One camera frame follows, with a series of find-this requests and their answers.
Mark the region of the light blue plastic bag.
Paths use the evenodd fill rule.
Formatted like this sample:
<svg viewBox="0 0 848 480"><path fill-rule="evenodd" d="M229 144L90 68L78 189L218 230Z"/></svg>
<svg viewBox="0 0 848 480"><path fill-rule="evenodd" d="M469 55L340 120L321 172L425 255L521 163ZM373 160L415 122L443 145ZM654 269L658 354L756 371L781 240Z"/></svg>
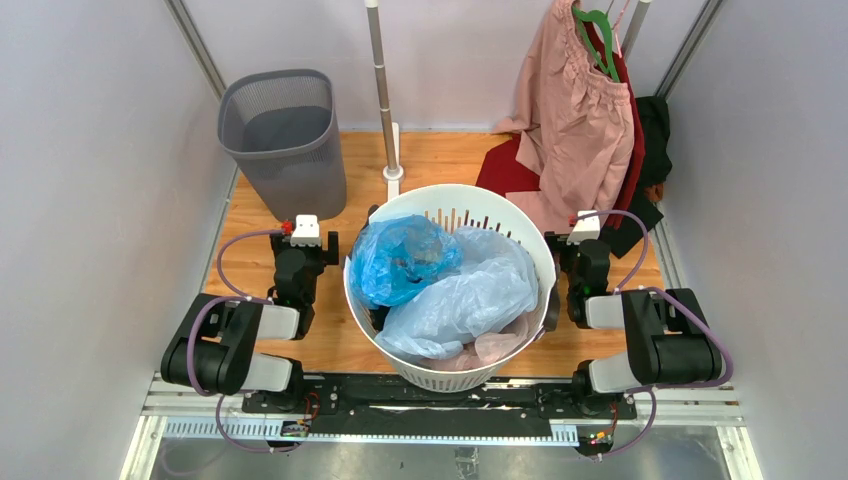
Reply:
<svg viewBox="0 0 848 480"><path fill-rule="evenodd" d="M485 333L501 332L538 305L535 265L518 242L496 232L461 227L459 270L393 307L377 345L413 364L448 359Z"/></svg>

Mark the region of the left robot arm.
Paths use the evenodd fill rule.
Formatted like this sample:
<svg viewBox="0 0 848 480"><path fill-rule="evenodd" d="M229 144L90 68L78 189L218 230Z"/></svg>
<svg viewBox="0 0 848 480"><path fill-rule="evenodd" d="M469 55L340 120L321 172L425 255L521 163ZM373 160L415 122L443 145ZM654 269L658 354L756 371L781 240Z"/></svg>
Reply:
<svg viewBox="0 0 848 480"><path fill-rule="evenodd" d="M201 293L163 353L164 381L203 396L248 393L283 413L309 399L301 362L259 354L263 339L301 340L314 319L317 281L339 262L335 231L308 236L302 228L268 230L273 284L261 298Z"/></svg>

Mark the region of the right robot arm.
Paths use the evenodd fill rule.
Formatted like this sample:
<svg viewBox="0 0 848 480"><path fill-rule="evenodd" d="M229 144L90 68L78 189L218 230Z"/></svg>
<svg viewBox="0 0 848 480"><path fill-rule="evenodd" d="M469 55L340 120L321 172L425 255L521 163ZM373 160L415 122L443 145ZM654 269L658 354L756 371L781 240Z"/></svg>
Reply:
<svg viewBox="0 0 848 480"><path fill-rule="evenodd" d="M567 279L565 296L551 294L546 330L552 330L556 316L563 313L580 329L621 330L625 335L624 352L578 365L570 392L577 413L596 417L627 393L713 386L731 373L692 290L614 293L609 289L611 250L606 243L572 241L553 232L544 239Z"/></svg>

